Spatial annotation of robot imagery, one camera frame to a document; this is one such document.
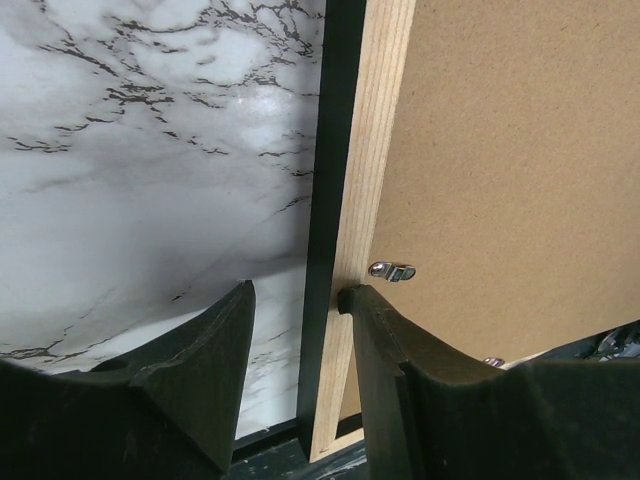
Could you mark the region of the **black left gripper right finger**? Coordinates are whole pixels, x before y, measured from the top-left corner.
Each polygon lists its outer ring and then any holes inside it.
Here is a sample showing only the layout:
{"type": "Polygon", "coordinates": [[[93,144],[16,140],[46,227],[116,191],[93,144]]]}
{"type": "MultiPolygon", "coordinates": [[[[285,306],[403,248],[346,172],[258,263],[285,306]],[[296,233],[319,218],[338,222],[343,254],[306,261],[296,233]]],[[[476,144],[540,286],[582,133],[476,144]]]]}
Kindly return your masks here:
{"type": "Polygon", "coordinates": [[[374,479],[635,479],[639,364],[535,360],[503,370],[451,347],[369,285],[353,319],[374,479]]]}

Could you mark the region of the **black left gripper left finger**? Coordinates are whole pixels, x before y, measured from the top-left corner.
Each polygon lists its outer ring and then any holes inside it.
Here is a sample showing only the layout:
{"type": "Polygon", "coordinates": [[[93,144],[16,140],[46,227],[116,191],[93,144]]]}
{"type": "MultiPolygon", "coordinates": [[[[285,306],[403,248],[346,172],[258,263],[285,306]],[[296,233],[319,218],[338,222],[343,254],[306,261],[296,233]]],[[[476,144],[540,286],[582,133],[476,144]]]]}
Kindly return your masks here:
{"type": "Polygon", "coordinates": [[[93,369],[1,365],[5,479],[219,479],[229,470],[256,309],[251,281],[93,369]]]}

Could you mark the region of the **brown cardboard backing board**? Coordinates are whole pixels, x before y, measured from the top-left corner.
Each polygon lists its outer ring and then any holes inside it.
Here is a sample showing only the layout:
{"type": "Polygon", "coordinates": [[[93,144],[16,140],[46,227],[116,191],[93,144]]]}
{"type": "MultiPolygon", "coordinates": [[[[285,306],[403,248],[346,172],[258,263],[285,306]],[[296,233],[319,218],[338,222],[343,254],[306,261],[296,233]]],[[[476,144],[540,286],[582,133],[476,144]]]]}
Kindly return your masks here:
{"type": "Polygon", "coordinates": [[[420,1],[357,273],[506,362],[639,317],[639,5],[420,1]]]}

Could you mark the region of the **wooden picture frame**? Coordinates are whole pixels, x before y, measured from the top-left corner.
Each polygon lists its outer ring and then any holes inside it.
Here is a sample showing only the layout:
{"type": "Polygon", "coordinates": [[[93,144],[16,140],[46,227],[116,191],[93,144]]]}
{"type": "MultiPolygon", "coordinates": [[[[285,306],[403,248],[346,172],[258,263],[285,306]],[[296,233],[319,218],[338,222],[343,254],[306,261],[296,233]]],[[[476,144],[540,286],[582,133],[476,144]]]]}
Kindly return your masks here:
{"type": "Polygon", "coordinates": [[[337,296],[367,275],[415,6],[326,4],[296,418],[238,441],[234,461],[297,439],[316,462],[363,438],[338,433],[353,333],[337,296]]]}

